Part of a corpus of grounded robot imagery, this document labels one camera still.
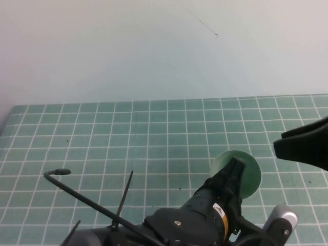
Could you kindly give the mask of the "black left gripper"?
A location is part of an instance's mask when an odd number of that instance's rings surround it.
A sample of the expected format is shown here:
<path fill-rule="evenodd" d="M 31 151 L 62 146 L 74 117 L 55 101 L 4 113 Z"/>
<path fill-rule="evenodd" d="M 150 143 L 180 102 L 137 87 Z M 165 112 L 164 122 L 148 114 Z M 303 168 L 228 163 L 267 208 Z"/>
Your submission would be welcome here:
<path fill-rule="evenodd" d="M 208 178 L 202 188 L 208 189 L 224 215 L 221 216 L 225 233 L 236 229 L 235 219 L 241 215 L 241 186 L 245 163 L 232 157 L 227 165 L 213 177 Z"/>

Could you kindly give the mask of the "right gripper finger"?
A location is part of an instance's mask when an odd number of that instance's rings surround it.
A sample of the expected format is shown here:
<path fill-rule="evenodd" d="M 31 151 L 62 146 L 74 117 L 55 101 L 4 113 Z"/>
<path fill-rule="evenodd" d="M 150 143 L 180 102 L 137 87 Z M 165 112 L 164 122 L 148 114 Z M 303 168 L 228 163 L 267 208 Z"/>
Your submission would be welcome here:
<path fill-rule="evenodd" d="M 327 136 L 306 135 L 279 139 L 274 142 L 278 159 L 312 165 L 327 171 Z"/>
<path fill-rule="evenodd" d="M 308 125 L 304 125 L 304 126 L 301 126 L 298 128 L 288 130 L 281 134 L 281 138 L 288 138 L 288 137 L 293 137 L 293 136 L 297 136 L 297 135 L 304 134 L 304 133 L 310 133 L 310 132 L 317 130 L 325 125 L 327 125 L 327 117 L 317 120 Z"/>

